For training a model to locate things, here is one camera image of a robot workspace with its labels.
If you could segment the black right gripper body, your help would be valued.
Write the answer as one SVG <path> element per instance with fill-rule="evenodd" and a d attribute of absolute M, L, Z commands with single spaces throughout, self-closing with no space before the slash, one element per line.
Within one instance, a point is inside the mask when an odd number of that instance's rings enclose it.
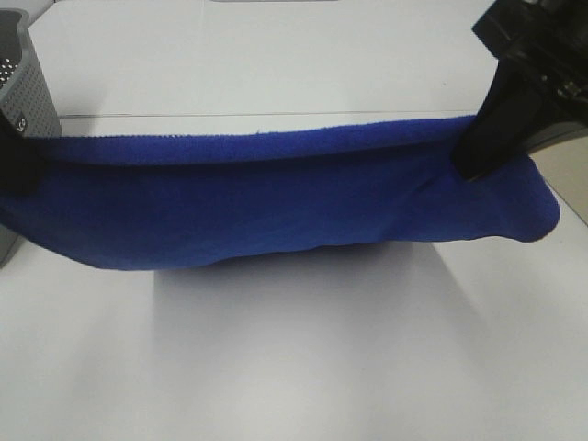
<path fill-rule="evenodd" d="M 547 126 L 526 151 L 586 135 L 586 2 L 495 1 L 472 31 L 498 63 L 518 63 L 544 91 Z"/>

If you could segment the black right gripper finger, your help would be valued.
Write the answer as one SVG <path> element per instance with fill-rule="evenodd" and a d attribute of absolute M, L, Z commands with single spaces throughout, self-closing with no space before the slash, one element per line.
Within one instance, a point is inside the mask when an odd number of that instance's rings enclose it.
<path fill-rule="evenodd" d="M 452 151 L 452 163 L 475 180 L 524 153 L 529 140 L 547 126 L 544 91 L 513 60 L 499 61 L 481 108 Z"/>

